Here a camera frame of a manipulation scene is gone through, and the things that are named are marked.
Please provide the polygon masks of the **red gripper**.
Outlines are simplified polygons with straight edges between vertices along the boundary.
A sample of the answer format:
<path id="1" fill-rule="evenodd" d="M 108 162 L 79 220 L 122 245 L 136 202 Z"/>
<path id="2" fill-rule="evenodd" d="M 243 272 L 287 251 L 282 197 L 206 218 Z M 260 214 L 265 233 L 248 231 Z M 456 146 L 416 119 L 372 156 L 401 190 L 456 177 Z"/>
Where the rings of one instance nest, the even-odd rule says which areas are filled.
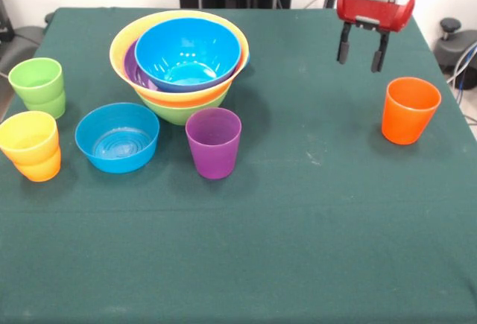
<path id="1" fill-rule="evenodd" d="M 343 65 L 349 52 L 352 24 L 381 30 L 379 47 L 371 65 L 372 73 L 382 70 L 390 32 L 400 32 L 409 22 L 415 0 L 337 0 L 338 18 L 344 21 L 337 61 Z"/>

